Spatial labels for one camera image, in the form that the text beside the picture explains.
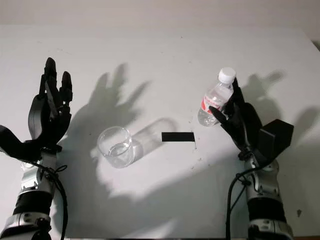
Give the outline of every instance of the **white tabletop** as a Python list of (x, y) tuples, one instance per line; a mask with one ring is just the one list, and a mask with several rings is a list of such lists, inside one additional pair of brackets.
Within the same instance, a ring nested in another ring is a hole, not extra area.
[[(296, 236), (320, 235), (320, 53), (300, 30), (1, 25), (0, 124), (23, 141), (30, 139), (28, 113), (47, 57), (56, 61), (57, 78), (69, 71), (73, 83), (72, 120), (58, 158), (68, 165), (60, 175), (68, 237), (225, 235), (228, 187), (244, 167), (224, 130), (201, 126), (197, 114), (207, 87), (226, 66), (237, 71), (262, 123), (280, 118), (295, 125), (291, 147), (278, 158), (285, 214)], [(99, 133), (110, 126), (142, 139), (145, 155), (112, 168), (96, 148)], [(157, 139), (165, 131), (192, 131), (195, 143), (162, 144)], [(4, 226), (23, 173), (19, 161), (4, 154), (0, 163)], [(58, 239), (59, 196), (51, 216)], [(244, 195), (231, 219), (232, 235), (246, 236)]]

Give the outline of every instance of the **clear glass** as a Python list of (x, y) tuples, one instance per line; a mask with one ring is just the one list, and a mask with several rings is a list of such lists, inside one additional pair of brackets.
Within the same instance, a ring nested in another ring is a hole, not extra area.
[(132, 137), (129, 131), (121, 126), (104, 130), (98, 137), (97, 147), (107, 161), (117, 169), (130, 165), (135, 159)]

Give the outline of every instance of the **robotic hand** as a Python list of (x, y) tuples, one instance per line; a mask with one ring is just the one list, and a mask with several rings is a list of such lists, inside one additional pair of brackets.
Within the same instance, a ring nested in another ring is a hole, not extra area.
[(32, 139), (20, 142), (8, 128), (0, 125), (0, 151), (26, 163), (23, 165), (21, 192), (0, 239), (51, 239), (49, 213), (55, 188), (63, 200), (61, 239), (64, 239), (68, 221), (67, 197), (57, 172), (67, 166), (56, 169), (56, 154), (62, 150), (57, 143), (70, 124), (69, 103), (72, 98), (70, 74), (63, 73), (58, 91), (56, 63), (49, 57), (41, 76), (39, 93), (32, 101), (28, 116)]
[(237, 79), (233, 95), (224, 107), (225, 117), (210, 107), (221, 127), (231, 136), (239, 148), (238, 155), (244, 161), (245, 171), (238, 173), (228, 192), (226, 215), (226, 239), (231, 239), (231, 194), (234, 184), (241, 177), (247, 184), (246, 196), (249, 211), (249, 240), (293, 240), (287, 224), (277, 182), (279, 171), (275, 158), (291, 143), (294, 126), (276, 119), (263, 126), (254, 107), (245, 102)]

